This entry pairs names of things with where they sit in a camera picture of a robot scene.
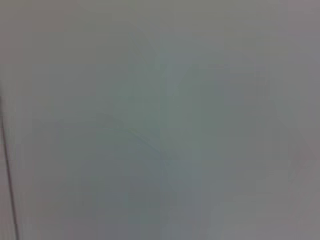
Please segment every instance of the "white wall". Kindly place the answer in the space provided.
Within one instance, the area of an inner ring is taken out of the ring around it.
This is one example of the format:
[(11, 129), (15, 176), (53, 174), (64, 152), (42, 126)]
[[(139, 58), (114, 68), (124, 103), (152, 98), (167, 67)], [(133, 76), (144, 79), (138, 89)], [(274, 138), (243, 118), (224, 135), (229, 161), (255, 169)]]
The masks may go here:
[(16, 237), (14, 215), (12, 211), (7, 162), (2, 137), (0, 139), (0, 146), (0, 239), (14, 240)]
[(289, 165), (318, 156), (313, 11), (304, 20), (297, 2), (273, 0), (2, 6), (22, 239), (297, 236), (289, 216), (310, 200), (297, 197), (303, 180), (288, 192)]

